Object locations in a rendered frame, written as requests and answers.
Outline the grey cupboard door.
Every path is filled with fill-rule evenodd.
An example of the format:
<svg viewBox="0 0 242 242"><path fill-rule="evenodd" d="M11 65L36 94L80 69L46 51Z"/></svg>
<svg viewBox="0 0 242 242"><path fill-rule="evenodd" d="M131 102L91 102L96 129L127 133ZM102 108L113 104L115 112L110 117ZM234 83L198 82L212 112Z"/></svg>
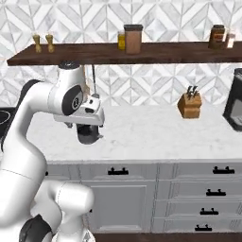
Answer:
<svg viewBox="0 0 242 242"><path fill-rule="evenodd" d="M155 181L85 181L95 194L86 225L93 233L148 233Z"/></svg>

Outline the grey hanging metal tool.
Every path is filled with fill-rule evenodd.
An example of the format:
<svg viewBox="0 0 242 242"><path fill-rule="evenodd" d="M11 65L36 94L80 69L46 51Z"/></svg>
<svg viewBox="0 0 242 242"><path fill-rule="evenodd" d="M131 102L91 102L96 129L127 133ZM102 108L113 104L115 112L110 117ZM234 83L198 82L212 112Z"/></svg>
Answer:
<svg viewBox="0 0 242 242"><path fill-rule="evenodd" d="M94 82L94 93L92 94L95 98L100 98L99 93L96 91L96 82L95 82L95 66L92 64L92 73L93 73L93 82Z"/></svg>

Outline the pale small bottle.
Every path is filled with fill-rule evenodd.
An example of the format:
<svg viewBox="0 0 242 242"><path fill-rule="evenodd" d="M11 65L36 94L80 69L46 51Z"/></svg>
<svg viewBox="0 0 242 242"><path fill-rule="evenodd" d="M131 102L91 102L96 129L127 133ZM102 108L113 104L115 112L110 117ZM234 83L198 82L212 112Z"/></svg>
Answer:
<svg viewBox="0 0 242 242"><path fill-rule="evenodd" d="M226 39L225 39L225 47L226 48L232 48L233 44L234 44L234 40L235 40L235 34L232 32L229 32L226 35Z"/></svg>

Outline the wooden knife block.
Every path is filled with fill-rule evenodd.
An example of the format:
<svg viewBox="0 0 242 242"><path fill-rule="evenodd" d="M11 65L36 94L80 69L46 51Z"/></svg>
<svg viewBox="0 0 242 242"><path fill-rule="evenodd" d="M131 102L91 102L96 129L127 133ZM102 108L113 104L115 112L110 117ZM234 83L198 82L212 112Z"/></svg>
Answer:
<svg viewBox="0 0 242 242"><path fill-rule="evenodd" d="M177 107L183 118L199 118L202 101L197 86L189 86L181 96Z"/></svg>

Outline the wooden hanging tool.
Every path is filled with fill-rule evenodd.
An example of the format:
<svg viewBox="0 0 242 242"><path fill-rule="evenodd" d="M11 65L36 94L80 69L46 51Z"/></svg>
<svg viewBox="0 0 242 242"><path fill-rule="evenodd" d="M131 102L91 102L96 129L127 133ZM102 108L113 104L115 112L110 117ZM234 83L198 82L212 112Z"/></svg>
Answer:
<svg viewBox="0 0 242 242"><path fill-rule="evenodd" d="M84 77L84 86L85 86L85 88L84 88L84 93L86 94L86 95L90 95L90 87L89 87L89 85L88 85L88 81L87 81L87 78L86 78L86 74L85 74L85 66L84 65L82 65L82 71L83 71L83 77Z"/></svg>

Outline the black hob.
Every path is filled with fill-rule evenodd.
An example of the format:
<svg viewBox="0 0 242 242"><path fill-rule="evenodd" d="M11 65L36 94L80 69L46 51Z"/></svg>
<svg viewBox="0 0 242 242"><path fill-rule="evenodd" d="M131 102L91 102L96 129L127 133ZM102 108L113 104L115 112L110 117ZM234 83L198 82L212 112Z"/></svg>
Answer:
<svg viewBox="0 0 242 242"><path fill-rule="evenodd" d="M0 107L0 140L5 136L11 117L15 114L15 107Z"/></svg>

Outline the dark brown jar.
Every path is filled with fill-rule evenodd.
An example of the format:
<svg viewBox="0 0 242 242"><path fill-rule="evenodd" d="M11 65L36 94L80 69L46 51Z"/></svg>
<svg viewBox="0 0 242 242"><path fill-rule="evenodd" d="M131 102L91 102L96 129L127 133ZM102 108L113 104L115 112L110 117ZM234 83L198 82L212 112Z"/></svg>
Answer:
<svg viewBox="0 0 242 242"><path fill-rule="evenodd" d="M224 25L213 25L210 33L208 47L211 49L219 49L223 45L224 33Z"/></svg>

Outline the black countertop appliance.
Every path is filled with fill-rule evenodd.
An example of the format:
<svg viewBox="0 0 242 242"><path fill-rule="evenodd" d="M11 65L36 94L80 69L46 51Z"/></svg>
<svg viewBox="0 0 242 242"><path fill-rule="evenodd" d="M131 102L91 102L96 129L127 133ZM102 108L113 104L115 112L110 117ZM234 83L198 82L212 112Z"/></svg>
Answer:
<svg viewBox="0 0 242 242"><path fill-rule="evenodd" d="M233 72L233 83L223 117L236 131L242 131L242 68Z"/></svg>

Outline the grey drawer front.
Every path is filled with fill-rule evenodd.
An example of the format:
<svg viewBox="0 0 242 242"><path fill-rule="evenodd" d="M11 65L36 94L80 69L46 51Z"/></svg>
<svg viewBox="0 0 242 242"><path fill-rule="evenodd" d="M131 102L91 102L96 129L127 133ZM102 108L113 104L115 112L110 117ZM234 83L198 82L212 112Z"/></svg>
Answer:
<svg viewBox="0 0 242 242"><path fill-rule="evenodd" d="M214 174L213 169L225 168L228 166L234 169L234 174ZM241 163L178 163L178 164L160 164L160 179L161 180L176 180L188 178L222 178L242 176Z"/></svg>
<svg viewBox="0 0 242 242"><path fill-rule="evenodd" d="M211 232L196 232L195 227L208 224ZM242 233L242 218L235 217L173 217L155 218L154 233Z"/></svg>
<svg viewBox="0 0 242 242"><path fill-rule="evenodd" d="M226 192L228 197L242 197L242 181L159 181L157 199L206 198L207 189Z"/></svg>
<svg viewBox="0 0 242 242"><path fill-rule="evenodd" d="M110 176L108 170L112 167L116 170L125 167L129 174ZM156 171L156 164L82 164L80 166L80 177L83 181L154 180Z"/></svg>
<svg viewBox="0 0 242 242"><path fill-rule="evenodd" d="M45 176L54 180L78 181L79 170L76 164L49 164Z"/></svg>
<svg viewBox="0 0 242 242"><path fill-rule="evenodd" d="M201 208L214 208L218 216L242 215L241 200L158 200L155 217L201 216Z"/></svg>

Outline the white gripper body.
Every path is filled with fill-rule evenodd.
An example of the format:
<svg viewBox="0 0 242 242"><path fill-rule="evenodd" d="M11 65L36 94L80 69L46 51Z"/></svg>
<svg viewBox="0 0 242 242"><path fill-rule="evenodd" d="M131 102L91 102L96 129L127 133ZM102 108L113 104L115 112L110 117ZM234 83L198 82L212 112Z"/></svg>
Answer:
<svg viewBox="0 0 242 242"><path fill-rule="evenodd" d="M54 119L57 122L102 126L105 121L105 115L102 107L100 107L95 113L86 113L82 108L79 108L70 116L54 114Z"/></svg>

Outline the dark wooden wall shelf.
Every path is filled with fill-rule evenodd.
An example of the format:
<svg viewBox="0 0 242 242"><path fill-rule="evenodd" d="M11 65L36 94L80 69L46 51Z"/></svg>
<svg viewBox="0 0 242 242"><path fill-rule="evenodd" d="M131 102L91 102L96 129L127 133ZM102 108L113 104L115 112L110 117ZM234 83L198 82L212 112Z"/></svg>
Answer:
<svg viewBox="0 0 242 242"><path fill-rule="evenodd" d="M242 42L233 48L210 49L207 42L142 43L141 52L128 55L116 43L56 43L49 53L47 45L37 53L32 44L7 60L9 66L58 65L62 61L80 64L164 64L242 62Z"/></svg>

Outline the yellow glass jar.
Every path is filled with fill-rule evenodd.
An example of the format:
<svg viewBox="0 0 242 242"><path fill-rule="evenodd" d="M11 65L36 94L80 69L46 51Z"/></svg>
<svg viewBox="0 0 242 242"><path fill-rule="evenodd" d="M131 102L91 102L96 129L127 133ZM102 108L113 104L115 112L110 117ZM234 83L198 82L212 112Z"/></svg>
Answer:
<svg viewBox="0 0 242 242"><path fill-rule="evenodd" d="M125 32L119 31L117 34L118 49L125 50Z"/></svg>

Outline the brown canister with dark lid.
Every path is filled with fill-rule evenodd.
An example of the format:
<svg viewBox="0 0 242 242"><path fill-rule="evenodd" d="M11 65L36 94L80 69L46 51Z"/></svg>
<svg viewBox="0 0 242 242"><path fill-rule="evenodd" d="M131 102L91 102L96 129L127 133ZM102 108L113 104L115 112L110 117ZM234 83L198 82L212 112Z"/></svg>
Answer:
<svg viewBox="0 0 242 242"><path fill-rule="evenodd" d="M125 49L127 54L136 55L141 51L142 25L124 25Z"/></svg>

